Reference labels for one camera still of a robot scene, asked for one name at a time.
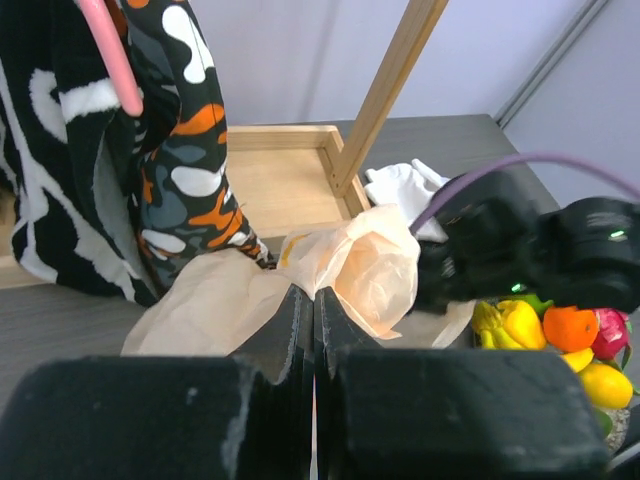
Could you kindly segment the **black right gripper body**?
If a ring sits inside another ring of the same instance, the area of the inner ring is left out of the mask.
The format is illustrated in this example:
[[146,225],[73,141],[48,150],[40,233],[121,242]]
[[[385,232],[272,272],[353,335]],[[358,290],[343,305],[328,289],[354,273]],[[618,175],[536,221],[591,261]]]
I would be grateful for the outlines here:
[[434,197],[453,197],[435,215],[444,241],[421,240],[414,307],[443,314],[451,302],[533,293],[544,287],[540,211],[506,170],[459,192],[449,180]]

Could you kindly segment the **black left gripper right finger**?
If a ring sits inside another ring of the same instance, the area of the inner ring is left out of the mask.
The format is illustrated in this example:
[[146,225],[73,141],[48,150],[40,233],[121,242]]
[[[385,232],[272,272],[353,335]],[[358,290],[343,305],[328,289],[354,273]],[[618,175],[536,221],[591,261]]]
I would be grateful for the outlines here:
[[336,294],[314,301],[322,479],[602,479],[609,452],[577,376],[522,350],[385,348]]

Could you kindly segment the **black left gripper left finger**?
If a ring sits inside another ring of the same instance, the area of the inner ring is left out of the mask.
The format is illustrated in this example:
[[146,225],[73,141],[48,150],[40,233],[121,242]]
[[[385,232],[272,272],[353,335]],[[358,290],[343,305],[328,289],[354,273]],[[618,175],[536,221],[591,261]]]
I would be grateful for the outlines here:
[[42,365],[1,419],[5,479],[306,479],[313,304],[288,291],[226,357]]

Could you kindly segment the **yellow fake banana bunch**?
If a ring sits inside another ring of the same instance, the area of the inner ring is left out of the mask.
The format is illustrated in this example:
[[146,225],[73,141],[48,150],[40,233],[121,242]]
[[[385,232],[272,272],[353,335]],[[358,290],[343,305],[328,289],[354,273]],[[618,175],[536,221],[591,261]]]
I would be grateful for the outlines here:
[[523,349],[505,330],[501,312],[488,302],[475,305],[471,326],[484,349]]

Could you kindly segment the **yellow fake bell pepper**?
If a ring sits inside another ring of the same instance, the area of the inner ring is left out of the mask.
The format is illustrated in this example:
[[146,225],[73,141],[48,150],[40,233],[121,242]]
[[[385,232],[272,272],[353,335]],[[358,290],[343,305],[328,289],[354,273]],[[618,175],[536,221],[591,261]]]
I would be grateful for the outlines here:
[[504,300],[497,304],[501,313],[502,348],[543,350],[547,346],[536,311],[523,300]]

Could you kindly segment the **orange fake tangerine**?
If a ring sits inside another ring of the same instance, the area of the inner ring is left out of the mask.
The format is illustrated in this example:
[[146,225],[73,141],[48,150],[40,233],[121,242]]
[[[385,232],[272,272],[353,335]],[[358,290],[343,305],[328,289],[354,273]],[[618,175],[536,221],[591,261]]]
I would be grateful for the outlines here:
[[599,333],[595,313],[575,306],[550,307],[543,316],[542,327],[548,343],[566,353],[590,347]]

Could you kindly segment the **translucent plastic shopping bag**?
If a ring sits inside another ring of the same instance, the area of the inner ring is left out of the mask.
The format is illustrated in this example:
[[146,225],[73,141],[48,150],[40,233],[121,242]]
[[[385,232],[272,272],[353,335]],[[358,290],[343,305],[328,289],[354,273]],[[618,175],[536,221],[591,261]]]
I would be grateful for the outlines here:
[[418,241],[394,205],[335,228],[291,233],[273,270],[234,249],[201,255],[141,316],[121,353],[228,355],[267,324],[288,291],[312,300],[326,287],[353,325],[375,339],[395,339],[395,326],[416,299],[418,256]]

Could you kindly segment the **yellow fake lemon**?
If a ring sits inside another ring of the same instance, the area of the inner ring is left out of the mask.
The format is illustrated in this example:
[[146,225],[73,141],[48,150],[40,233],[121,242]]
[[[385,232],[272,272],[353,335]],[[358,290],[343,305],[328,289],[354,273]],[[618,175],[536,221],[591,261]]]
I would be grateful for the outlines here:
[[617,369],[600,363],[590,364],[578,373],[590,401],[606,409],[627,408],[634,395],[629,379]]

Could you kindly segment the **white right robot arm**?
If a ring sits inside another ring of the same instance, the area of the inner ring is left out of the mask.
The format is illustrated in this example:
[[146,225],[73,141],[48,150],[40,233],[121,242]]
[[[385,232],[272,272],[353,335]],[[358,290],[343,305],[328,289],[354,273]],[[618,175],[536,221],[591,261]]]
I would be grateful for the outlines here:
[[543,213],[505,170],[456,191],[436,213],[443,241],[420,241],[415,305],[536,295],[557,306],[639,306],[639,207],[591,197]]

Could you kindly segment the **white crumpled cloth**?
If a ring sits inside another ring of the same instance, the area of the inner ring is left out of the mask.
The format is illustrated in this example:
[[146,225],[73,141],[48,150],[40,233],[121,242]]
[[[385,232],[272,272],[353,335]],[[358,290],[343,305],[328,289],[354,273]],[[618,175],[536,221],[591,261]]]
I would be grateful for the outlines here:
[[364,173],[365,193],[374,206],[396,205],[407,227],[430,204],[434,194],[449,178],[441,176],[419,159],[396,163]]

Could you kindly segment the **speckled ceramic plate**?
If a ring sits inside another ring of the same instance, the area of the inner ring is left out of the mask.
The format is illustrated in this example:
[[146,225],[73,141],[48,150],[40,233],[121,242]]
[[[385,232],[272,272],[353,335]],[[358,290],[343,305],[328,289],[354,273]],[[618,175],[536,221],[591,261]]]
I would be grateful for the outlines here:
[[605,433],[605,443],[612,453],[623,445],[631,420],[630,409],[602,409],[601,423]]

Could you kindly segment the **wooden clothes rack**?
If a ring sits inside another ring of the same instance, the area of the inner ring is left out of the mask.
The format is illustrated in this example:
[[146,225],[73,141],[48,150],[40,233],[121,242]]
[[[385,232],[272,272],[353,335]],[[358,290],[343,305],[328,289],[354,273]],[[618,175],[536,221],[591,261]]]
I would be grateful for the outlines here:
[[[227,177],[243,214],[269,252],[296,229],[334,226],[368,208],[358,170],[445,7],[442,1],[407,5],[348,140],[330,125],[231,127],[224,106]],[[9,199],[1,205],[1,284],[9,288],[49,283],[13,258],[14,196],[3,191]]]

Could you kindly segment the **orange camouflage patterned garment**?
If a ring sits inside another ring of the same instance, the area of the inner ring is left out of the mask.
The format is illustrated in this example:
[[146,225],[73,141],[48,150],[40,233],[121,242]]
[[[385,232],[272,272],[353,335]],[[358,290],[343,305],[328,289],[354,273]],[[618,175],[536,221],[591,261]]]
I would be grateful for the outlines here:
[[198,255],[267,268],[227,177],[211,52],[186,1],[109,1],[143,101],[125,112],[75,1],[1,5],[1,187],[10,251],[30,274],[150,306]]

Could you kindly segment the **pink clothes hanger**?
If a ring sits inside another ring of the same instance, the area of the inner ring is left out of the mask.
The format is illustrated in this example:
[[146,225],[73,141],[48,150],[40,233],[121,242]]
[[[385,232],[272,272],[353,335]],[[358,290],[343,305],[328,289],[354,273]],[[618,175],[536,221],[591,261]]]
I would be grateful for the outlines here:
[[143,100],[123,40],[127,23],[117,1],[78,0],[77,5],[90,29],[116,95],[132,117],[143,113]]

